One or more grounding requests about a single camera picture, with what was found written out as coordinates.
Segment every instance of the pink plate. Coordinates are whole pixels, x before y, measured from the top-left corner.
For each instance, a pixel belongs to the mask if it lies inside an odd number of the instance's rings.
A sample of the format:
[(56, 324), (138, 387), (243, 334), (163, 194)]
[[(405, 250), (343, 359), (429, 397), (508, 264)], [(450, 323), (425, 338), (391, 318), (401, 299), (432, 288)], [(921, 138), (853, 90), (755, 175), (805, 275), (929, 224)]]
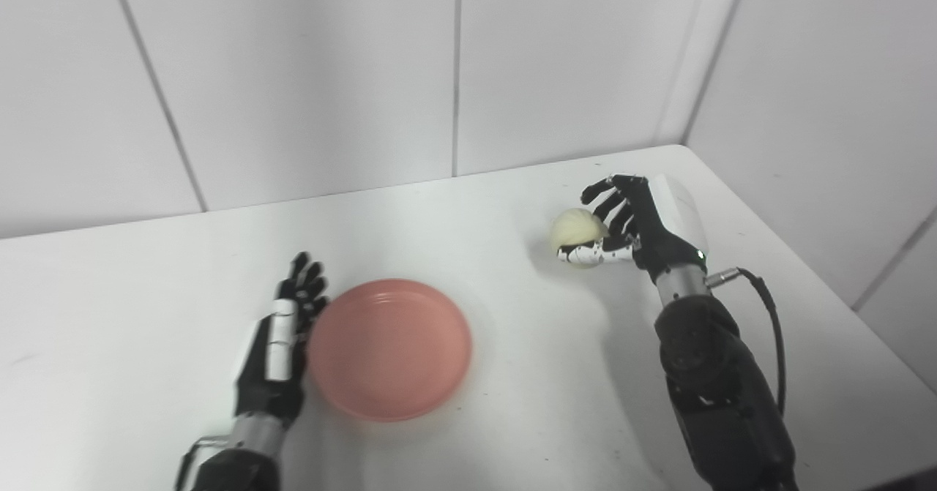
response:
[(322, 312), (307, 347), (325, 399), (356, 418), (399, 421), (442, 405), (465, 377), (471, 334), (441, 292), (403, 279), (358, 285)]

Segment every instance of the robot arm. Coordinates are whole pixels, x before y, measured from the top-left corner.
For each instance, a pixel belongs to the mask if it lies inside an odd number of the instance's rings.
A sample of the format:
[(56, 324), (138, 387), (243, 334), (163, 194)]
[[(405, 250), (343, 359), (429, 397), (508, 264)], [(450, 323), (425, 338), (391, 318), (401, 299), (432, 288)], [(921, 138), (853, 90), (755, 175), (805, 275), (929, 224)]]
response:
[[(746, 274), (706, 276), (706, 237), (693, 197), (665, 175), (613, 175), (590, 185), (583, 204), (611, 192), (595, 209), (609, 237), (560, 247), (562, 261), (633, 260), (657, 286), (663, 311), (654, 323), (667, 391), (696, 471), (716, 491), (793, 490), (794, 447), (764, 375), (732, 315), (710, 288)], [(769, 311), (774, 314), (773, 301)], [(780, 328), (776, 325), (780, 338)], [(783, 357), (779, 356), (779, 365)], [(779, 404), (783, 391), (779, 391)]]
[(279, 491), (279, 454), (302, 408), (305, 342), (328, 300), (318, 262), (296, 255), (290, 277), (280, 282), (272, 314), (254, 331), (237, 380), (234, 428), (225, 437), (202, 438), (183, 457), (176, 491), (200, 446), (221, 451), (198, 467), (193, 491)]

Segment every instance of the table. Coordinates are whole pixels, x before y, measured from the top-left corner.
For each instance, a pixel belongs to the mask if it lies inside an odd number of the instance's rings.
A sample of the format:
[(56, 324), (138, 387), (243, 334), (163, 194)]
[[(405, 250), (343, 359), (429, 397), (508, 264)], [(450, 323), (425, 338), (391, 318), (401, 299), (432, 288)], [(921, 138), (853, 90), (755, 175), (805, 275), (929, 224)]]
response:
[[(475, 349), (456, 397), (412, 421), (352, 421), (310, 389), (284, 452), (288, 490), (706, 489), (646, 323), (653, 285), (546, 249), (552, 218), (610, 172), (682, 180), (712, 270), (766, 278), (801, 489), (937, 464), (937, 397), (691, 151), (667, 146), (0, 241), (0, 488), (170, 488), (191, 441), (230, 427), (253, 324), (305, 249), (332, 296), (382, 277), (434, 285)], [(742, 282), (716, 294), (773, 387), (759, 298)]]

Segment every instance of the silver metal cylinder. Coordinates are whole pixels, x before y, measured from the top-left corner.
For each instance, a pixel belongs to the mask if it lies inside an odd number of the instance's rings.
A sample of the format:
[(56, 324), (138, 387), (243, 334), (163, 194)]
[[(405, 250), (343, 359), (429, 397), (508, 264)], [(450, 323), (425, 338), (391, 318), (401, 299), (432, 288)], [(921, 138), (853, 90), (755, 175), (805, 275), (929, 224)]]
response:
[(674, 266), (657, 277), (657, 293), (660, 304), (670, 304), (690, 295), (712, 295), (706, 285), (706, 272), (699, 266), (685, 264)]
[(729, 268), (728, 270), (722, 270), (717, 274), (709, 275), (709, 277), (706, 278), (706, 285), (710, 288), (710, 290), (712, 290), (712, 288), (716, 288), (720, 285), (726, 284), (729, 281), (736, 280), (736, 278), (741, 274), (742, 271), (740, 271), (739, 268)]
[(245, 412), (235, 418), (226, 447), (258, 452), (277, 460), (286, 435), (283, 421), (278, 418), (264, 412)]

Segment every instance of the black cable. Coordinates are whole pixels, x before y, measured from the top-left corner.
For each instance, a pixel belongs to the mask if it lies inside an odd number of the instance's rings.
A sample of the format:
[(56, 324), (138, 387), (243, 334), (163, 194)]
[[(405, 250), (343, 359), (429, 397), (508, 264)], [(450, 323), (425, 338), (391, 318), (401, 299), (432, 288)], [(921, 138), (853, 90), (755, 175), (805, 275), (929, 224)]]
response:
[(774, 347), (777, 354), (777, 412), (780, 412), (780, 415), (783, 416), (784, 400), (787, 399), (787, 361), (784, 357), (784, 336), (780, 332), (777, 305), (774, 304), (774, 299), (771, 297), (771, 292), (767, 290), (763, 278), (756, 277), (746, 268), (738, 268), (737, 270), (752, 283), (753, 288), (758, 292), (758, 296), (762, 298), (764, 307), (767, 308), (767, 315), (771, 317), (771, 327), (774, 329)]
[(195, 441), (190, 447), (190, 450), (182, 457), (182, 463), (179, 464), (179, 472), (176, 475), (176, 484), (174, 487), (175, 491), (182, 491), (182, 488), (185, 486), (185, 480), (188, 477), (188, 468), (192, 465), (192, 460), (195, 459), (195, 452), (198, 450), (198, 442)]

